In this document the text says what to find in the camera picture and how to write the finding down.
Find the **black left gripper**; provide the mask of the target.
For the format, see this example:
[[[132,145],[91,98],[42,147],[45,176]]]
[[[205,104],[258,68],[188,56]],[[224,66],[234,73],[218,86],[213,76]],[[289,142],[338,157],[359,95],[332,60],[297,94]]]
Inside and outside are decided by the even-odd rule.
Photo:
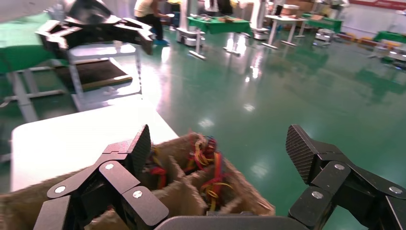
[[[65,22],[77,25],[112,24],[113,15],[102,0],[64,0]],[[147,55],[153,54],[154,35],[151,26],[132,18],[124,18],[110,27],[113,40],[141,46]],[[83,44],[83,29],[48,20],[35,34],[43,48],[57,59],[68,59],[69,50]]]

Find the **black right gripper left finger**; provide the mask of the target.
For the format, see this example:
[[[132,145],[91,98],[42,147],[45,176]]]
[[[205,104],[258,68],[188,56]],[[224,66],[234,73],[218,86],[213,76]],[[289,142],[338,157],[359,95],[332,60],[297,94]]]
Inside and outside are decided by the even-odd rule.
[[[96,162],[47,191],[36,230],[82,230],[113,209],[132,230],[152,230],[169,216],[168,208],[139,176],[151,151],[150,130],[110,144]]]

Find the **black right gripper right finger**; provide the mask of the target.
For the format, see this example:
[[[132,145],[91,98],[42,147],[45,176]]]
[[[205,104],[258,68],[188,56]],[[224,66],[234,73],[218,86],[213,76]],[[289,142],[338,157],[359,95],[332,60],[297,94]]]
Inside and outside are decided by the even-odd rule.
[[[307,185],[289,209],[290,218],[320,230],[342,207],[370,230],[405,229],[405,188],[355,165],[338,147],[310,138],[299,125],[289,126],[285,148]]]

